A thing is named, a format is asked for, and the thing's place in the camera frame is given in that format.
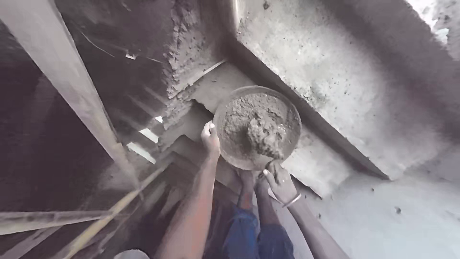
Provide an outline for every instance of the bangle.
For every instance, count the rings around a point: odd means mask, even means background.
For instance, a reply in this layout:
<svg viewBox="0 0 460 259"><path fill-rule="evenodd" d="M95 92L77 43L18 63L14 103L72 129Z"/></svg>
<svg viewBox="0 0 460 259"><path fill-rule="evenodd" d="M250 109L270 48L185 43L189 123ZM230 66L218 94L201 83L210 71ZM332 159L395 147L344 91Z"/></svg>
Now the bangle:
<svg viewBox="0 0 460 259"><path fill-rule="evenodd" d="M300 199L300 197L302 197L302 194L298 193L297 196L294 199L292 199L290 202L288 202L285 205L283 205L283 208L291 206L294 202L298 201Z"/></svg>

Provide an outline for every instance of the person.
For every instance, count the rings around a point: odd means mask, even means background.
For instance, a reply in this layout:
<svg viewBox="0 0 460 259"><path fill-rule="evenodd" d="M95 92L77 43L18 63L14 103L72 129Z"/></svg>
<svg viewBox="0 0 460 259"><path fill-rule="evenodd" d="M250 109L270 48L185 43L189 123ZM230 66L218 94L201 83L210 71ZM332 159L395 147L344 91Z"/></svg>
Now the person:
<svg viewBox="0 0 460 259"><path fill-rule="evenodd" d="M162 239L156 259L200 259L203 257L211 220L216 166L220 142L212 121L201 133L207 158L195 177L190 195L180 205ZM305 237L314 259L348 259L335 240L327 233L300 199L289 173L273 161L255 180L251 171L241 171L241 193L236 213L222 251L229 259L293 259L293 245L273 209L268 188L291 212ZM256 236L257 218L251 212L253 191L256 193L260 217L260 233Z"/></svg>

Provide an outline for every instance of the blue pants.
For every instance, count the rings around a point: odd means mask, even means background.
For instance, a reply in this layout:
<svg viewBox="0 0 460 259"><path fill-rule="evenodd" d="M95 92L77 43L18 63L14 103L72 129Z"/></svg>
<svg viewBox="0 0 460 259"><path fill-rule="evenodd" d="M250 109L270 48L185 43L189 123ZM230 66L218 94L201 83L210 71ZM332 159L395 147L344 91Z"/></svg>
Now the blue pants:
<svg viewBox="0 0 460 259"><path fill-rule="evenodd" d="M294 259L293 246L284 227L261 226L258 238L256 228L256 216L236 208L224 242L224 255L228 259Z"/></svg>

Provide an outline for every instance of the construction site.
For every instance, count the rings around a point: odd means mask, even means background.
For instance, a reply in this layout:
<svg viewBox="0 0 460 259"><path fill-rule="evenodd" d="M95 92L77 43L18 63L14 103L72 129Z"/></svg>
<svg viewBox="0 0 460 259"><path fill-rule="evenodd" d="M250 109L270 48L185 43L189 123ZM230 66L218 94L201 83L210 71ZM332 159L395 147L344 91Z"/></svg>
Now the construction site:
<svg viewBox="0 0 460 259"><path fill-rule="evenodd" d="M153 258L203 126L251 86L298 111L282 166L350 258L460 258L456 0L1 0L0 20L0 259ZM234 164L218 159L203 258Z"/></svg>

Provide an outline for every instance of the metal bowl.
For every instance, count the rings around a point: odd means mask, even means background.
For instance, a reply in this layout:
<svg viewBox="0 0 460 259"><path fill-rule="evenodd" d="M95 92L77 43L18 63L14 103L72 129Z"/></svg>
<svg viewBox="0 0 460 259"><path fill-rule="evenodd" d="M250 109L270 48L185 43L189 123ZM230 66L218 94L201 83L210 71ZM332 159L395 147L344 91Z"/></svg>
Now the metal bowl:
<svg viewBox="0 0 460 259"><path fill-rule="evenodd" d="M235 143L232 140L225 139L223 135L225 115L227 113L227 109L229 108L229 104L233 100L236 100L248 94L258 93L264 93L280 99L282 102L286 104L286 106L289 109L289 116L291 116L292 119L288 120L287 118L285 118L285 122L283 122L283 124L287 128L288 133L287 138L282 143L284 160L288 158L292 154L292 151L295 149L295 146L299 141L300 129L302 125L300 121L299 112L297 111L295 106L289 101L288 98L286 98L284 95L275 90L254 85L241 87L232 91L230 95L227 98L225 98L217 108L214 114L213 123L216 125L217 134L220 139L220 150L222 157L233 166L245 170L263 170L267 163L272 161L273 158L260 154L255 155L251 158L242 157L241 155L238 155L236 152L237 145L235 145Z"/></svg>

